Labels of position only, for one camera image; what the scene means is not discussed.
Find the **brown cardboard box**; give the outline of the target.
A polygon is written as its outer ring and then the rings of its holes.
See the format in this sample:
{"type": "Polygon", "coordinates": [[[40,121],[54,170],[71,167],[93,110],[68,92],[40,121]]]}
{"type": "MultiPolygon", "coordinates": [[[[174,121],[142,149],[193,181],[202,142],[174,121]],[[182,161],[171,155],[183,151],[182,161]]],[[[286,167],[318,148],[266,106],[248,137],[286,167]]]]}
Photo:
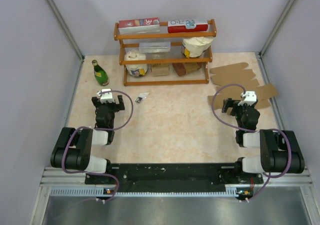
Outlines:
{"type": "MultiPolygon", "coordinates": [[[[265,109],[270,106],[269,99],[276,97],[278,91],[271,83],[265,85],[259,83],[256,74],[252,69],[249,69],[248,66],[248,63],[240,62],[211,68],[212,83],[215,85],[216,90],[228,84],[239,84],[243,86],[246,91],[255,91],[258,100],[255,108],[257,110],[265,109]]],[[[214,109],[221,109],[224,100],[227,98],[240,100],[242,92],[242,88],[238,86],[230,86],[223,89],[214,100],[214,109]]]]}

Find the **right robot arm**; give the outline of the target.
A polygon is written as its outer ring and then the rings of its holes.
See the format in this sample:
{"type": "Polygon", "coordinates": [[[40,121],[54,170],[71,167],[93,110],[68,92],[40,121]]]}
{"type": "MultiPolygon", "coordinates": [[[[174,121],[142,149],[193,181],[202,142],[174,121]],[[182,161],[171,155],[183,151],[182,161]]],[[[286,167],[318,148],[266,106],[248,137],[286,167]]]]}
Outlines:
{"type": "Polygon", "coordinates": [[[291,154],[291,162],[287,172],[301,174],[305,169],[305,161],[295,133],[291,130],[278,132],[270,129],[247,132],[247,130],[257,128],[260,112],[255,109],[254,104],[238,105],[239,103],[239,100],[225,99],[222,112],[226,113],[231,108],[230,115],[236,119],[239,127],[235,132],[236,143],[244,148],[257,148],[260,150],[260,155],[241,158],[242,165],[233,170],[234,179],[239,183],[245,183],[252,174],[282,173],[289,161],[285,138],[289,141],[291,154]]]}

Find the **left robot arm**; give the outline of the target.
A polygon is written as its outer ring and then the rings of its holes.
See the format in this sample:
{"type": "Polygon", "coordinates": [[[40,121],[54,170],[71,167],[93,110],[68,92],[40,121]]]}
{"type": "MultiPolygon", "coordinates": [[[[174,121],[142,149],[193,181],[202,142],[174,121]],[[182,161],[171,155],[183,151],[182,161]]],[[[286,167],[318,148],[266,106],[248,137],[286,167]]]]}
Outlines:
{"type": "Polygon", "coordinates": [[[74,127],[63,127],[50,156],[50,164],[54,168],[67,171],[85,171],[96,173],[102,183],[109,183],[114,176],[108,168],[109,160],[91,154],[93,146],[107,146],[113,142],[115,131],[115,113],[125,110],[123,97],[117,96],[118,103],[112,98],[92,97],[95,107],[95,125],[92,128],[76,130],[74,127]]]}

